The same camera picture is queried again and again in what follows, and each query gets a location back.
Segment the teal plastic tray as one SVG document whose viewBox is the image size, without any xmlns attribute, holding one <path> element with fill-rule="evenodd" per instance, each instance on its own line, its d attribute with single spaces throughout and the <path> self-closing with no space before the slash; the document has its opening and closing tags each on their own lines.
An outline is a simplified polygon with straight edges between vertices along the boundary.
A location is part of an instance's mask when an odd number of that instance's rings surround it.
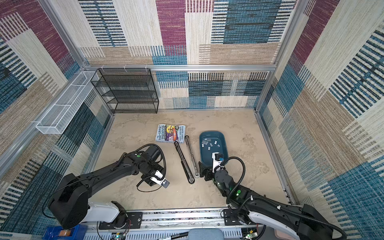
<svg viewBox="0 0 384 240">
<path fill-rule="evenodd" d="M 205 131 L 199 136 L 201 162 L 205 166 L 213 165 L 214 153 L 222 154 L 224 160 L 228 155 L 225 136 L 219 131 Z"/>
</svg>

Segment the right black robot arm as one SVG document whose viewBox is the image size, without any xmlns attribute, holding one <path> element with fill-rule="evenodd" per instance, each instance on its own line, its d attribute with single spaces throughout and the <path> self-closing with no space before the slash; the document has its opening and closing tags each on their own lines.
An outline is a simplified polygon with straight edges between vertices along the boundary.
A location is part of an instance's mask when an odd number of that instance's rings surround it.
<svg viewBox="0 0 384 240">
<path fill-rule="evenodd" d="M 242 165 L 240 179 L 235 182 L 226 165 L 237 160 Z M 232 217 L 239 223 L 262 224 L 289 235 L 295 240 L 332 240 L 333 233 L 340 233 L 340 240 L 347 239 L 341 228 L 329 223 L 314 207 L 304 204 L 292 206 L 271 200 L 242 186 L 246 175 L 246 165 L 238 157 L 223 159 L 215 154 L 212 166 L 199 163 L 200 176 L 205 181 L 213 181 L 223 197 Z"/>
</svg>

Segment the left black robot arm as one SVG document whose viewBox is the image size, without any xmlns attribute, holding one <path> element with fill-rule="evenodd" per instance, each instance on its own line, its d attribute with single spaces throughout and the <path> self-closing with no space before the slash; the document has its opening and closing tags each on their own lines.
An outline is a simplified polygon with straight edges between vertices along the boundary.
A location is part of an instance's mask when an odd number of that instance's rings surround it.
<svg viewBox="0 0 384 240">
<path fill-rule="evenodd" d="M 130 219 L 127 211 L 116 201 L 91 203 L 89 199 L 112 183 L 131 175 L 141 174 L 140 184 L 159 185 L 167 188 L 166 158 L 156 144 L 146 144 L 130 153 L 123 153 L 119 160 L 94 172 L 62 178 L 57 189 L 46 199 L 42 209 L 49 209 L 65 230 L 84 222 L 104 222 L 114 229 L 126 228 Z"/>
</svg>

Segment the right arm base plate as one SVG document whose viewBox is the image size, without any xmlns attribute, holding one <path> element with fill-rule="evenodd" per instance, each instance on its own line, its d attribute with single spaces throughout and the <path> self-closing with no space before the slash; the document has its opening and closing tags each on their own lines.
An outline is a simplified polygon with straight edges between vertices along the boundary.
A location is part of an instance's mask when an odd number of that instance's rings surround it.
<svg viewBox="0 0 384 240">
<path fill-rule="evenodd" d="M 246 211 L 235 213 L 229 209 L 224 209 L 221 212 L 221 217 L 224 219 L 225 226 L 248 225 L 250 223 Z"/>
</svg>

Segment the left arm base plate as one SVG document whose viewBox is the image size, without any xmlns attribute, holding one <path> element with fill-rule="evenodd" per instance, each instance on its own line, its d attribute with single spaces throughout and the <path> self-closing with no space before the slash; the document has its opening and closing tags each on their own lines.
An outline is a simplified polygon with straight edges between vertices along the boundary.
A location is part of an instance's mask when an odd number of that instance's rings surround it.
<svg viewBox="0 0 384 240">
<path fill-rule="evenodd" d="M 128 230 L 139 229 L 143 220 L 143 212 L 127 212 L 119 214 L 112 223 L 101 222 L 98 225 L 98 230 Z"/>
</svg>

